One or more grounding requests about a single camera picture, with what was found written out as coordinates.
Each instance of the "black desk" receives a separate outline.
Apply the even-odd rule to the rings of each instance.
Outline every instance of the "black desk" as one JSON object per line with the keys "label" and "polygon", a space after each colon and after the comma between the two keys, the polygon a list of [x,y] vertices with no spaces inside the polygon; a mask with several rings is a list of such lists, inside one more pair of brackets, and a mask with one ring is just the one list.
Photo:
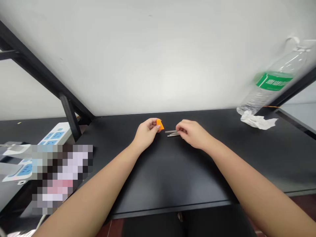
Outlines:
{"label": "black desk", "polygon": [[[316,193],[316,141],[276,114],[276,126],[252,128],[235,109],[96,118],[76,144],[94,145],[93,172],[108,164],[134,138],[147,118],[174,130],[182,119],[198,121],[289,196]],[[214,162],[181,137],[157,134],[139,157],[112,208],[113,218],[190,210],[236,202]]]}
{"label": "black desk", "polygon": [[26,142],[37,145],[58,123],[67,118],[39,118],[0,121],[0,144]]}

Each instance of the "power strip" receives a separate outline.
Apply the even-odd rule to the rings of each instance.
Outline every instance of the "power strip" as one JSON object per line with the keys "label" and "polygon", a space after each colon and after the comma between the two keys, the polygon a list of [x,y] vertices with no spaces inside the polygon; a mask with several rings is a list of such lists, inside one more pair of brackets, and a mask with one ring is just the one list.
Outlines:
{"label": "power strip", "polygon": [[[72,135],[68,122],[58,123],[39,143],[38,145],[63,145]],[[23,159],[18,165],[21,168],[12,175],[6,176],[2,181],[20,181],[18,184],[24,184],[32,176],[32,159]]]}
{"label": "power strip", "polygon": [[58,123],[38,145],[63,145],[71,136],[68,122]]}

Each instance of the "black metal frame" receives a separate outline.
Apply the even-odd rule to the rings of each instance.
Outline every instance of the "black metal frame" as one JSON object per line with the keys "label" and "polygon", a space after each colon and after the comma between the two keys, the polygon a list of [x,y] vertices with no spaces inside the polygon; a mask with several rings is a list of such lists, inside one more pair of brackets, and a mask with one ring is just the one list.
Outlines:
{"label": "black metal frame", "polygon": [[60,93],[60,101],[62,102],[63,108],[66,113],[66,117],[73,135],[75,142],[78,141],[79,137],[81,136],[81,131],[77,122],[77,118],[75,115],[75,111],[73,110],[73,106],[71,101],[64,96],[64,94]]}
{"label": "black metal frame", "polygon": [[62,101],[75,140],[80,137],[76,112],[82,124],[90,124],[95,116],[64,86],[60,80],[0,21],[0,60],[12,59],[39,83]]}
{"label": "black metal frame", "polygon": [[267,113],[278,110],[278,107],[283,105],[285,102],[287,102],[289,99],[294,97],[296,94],[304,90],[306,87],[308,87],[310,84],[312,84],[315,81],[316,81],[316,66],[268,105],[268,106],[274,106],[274,107],[264,107],[261,110],[259,110],[256,115],[265,115]]}

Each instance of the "orange object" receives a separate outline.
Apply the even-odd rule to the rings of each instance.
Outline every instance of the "orange object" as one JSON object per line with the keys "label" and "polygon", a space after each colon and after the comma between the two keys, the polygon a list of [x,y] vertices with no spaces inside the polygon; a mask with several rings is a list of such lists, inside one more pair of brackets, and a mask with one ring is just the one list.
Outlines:
{"label": "orange object", "polygon": [[157,120],[156,120],[156,123],[157,123],[157,126],[158,126],[158,125],[160,125],[159,130],[163,130],[163,129],[165,129],[165,128],[164,128],[164,126],[162,125],[162,123],[161,123],[161,120],[160,120],[160,119],[157,119]]}
{"label": "orange object", "polygon": [[280,108],[279,106],[263,106],[263,107]]}

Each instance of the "green bottle label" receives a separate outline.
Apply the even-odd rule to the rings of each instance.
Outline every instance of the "green bottle label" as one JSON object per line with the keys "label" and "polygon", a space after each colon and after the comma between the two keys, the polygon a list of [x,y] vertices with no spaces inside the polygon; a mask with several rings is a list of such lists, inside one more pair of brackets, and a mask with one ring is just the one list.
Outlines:
{"label": "green bottle label", "polygon": [[269,91],[279,91],[293,79],[290,74],[281,72],[273,72],[273,74],[264,73],[256,85]]}

